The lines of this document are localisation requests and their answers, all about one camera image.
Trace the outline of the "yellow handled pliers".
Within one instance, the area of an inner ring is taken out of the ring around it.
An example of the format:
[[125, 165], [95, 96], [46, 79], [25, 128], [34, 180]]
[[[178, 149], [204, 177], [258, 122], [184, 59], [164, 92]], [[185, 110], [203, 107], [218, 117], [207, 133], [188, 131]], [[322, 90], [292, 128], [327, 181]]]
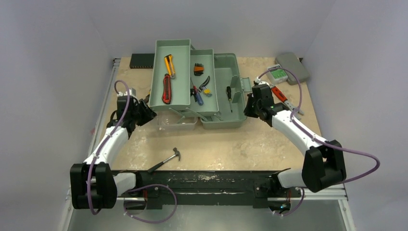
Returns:
[[176, 72], [175, 72], [175, 68], [174, 68], [174, 65], [173, 65], [173, 55], [169, 54], [169, 55], [165, 56], [164, 61], [165, 61], [165, 64], [166, 64], [168, 74], [170, 75], [171, 78], [175, 78], [176, 77]]

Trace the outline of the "black pruning shears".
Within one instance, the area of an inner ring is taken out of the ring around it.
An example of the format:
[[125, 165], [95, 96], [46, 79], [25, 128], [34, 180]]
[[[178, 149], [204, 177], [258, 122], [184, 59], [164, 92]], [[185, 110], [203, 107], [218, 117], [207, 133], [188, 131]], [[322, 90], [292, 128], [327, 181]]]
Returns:
[[209, 82], [210, 82], [210, 76], [208, 76], [206, 80], [198, 87], [198, 91], [203, 93], [204, 89], [208, 89], [206, 86], [209, 84]]

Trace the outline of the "red black utility knife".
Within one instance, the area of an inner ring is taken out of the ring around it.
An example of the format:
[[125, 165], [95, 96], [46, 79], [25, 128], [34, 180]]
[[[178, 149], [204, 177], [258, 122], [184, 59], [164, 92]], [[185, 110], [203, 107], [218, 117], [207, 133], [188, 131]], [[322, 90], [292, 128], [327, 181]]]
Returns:
[[171, 76], [169, 74], [165, 74], [163, 79], [162, 101], [165, 104], [171, 104], [171, 100], [172, 100]]

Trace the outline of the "orange hex key set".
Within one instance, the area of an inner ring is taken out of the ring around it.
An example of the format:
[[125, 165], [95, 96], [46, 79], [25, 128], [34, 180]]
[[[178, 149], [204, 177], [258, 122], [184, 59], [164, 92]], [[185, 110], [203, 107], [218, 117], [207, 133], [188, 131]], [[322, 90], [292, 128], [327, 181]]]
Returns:
[[204, 73], [204, 65], [201, 63], [195, 63], [194, 64], [194, 69], [193, 69], [193, 74], [195, 76], [201, 76]]

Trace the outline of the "black yellow stubby screwdriver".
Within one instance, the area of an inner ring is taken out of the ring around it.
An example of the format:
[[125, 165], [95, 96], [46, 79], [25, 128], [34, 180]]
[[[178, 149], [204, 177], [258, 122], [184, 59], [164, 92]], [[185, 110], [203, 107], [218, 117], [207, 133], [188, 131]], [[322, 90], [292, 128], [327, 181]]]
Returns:
[[229, 101], [230, 111], [232, 113], [233, 112], [233, 109], [232, 109], [232, 94], [231, 94], [231, 87], [230, 86], [226, 87], [226, 94], [227, 94], [227, 98], [228, 98], [228, 101]]

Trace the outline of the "translucent green tool box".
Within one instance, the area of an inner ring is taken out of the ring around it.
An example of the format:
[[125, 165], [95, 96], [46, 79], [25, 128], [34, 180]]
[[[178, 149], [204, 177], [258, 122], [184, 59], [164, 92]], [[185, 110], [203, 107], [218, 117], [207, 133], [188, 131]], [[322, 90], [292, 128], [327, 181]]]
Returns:
[[[171, 104], [162, 101], [163, 79], [168, 74], [164, 57], [172, 54], [176, 77], [171, 78]], [[204, 65], [201, 76], [193, 74], [194, 64]], [[200, 106], [190, 96], [193, 85], [198, 87], [210, 76], [206, 86], [212, 96], [200, 92], [204, 104]], [[226, 94], [226, 87], [231, 87], [232, 109]], [[213, 49], [196, 49], [190, 39], [157, 40], [150, 91], [149, 106], [156, 112], [168, 112], [185, 123], [188, 118], [200, 120], [204, 129], [239, 128], [247, 117], [245, 94], [251, 90], [249, 78], [243, 78], [239, 72], [237, 57], [233, 53], [215, 53]]]

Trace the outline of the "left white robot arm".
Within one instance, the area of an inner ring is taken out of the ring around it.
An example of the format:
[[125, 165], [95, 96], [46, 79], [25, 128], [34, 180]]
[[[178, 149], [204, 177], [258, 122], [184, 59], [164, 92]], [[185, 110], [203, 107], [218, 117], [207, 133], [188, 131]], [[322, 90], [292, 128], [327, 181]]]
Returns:
[[137, 126], [153, 120], [157, 114], [133, 96], [118, 96], [117, 110], [113, 111], [103, 139], [92, 154], [70, 168], [72, 206], [75, 209], [113, 208], [117, 197], [127, 192], [137, 197], [143, 192], [143, 183], [134, 173], [113, 173], [110, 164], [129, 140]]

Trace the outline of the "blue red screwdriver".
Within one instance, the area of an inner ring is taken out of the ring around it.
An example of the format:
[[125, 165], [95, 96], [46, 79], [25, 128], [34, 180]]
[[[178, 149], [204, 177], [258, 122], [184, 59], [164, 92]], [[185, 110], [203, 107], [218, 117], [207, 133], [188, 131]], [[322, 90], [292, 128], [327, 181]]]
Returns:
[[197, 87], [195, 85], [192, 86], [191, 88], [191, 92], [190, 92], [191, 96], [194, 97], [195, 101], [202, 106], [204, 104], [203, 99], [200, 95], [200, 92], [198, 91]]

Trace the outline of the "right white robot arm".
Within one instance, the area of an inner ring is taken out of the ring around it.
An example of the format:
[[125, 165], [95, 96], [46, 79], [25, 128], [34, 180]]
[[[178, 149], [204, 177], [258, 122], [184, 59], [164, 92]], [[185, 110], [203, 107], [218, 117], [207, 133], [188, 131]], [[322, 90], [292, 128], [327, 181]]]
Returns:
[[281, 132], [304, 156], [301, 169], [288, 169], [272, 175], [271, 192], [281, 196], [292, 187], [307, 188], [316, 193], [346, 179], [341, 144], [327, 141], [295, 118], [289, 108], [275, 103], [266, 84], [256, 85], [248, 94], [244, 114], [259, 118]]

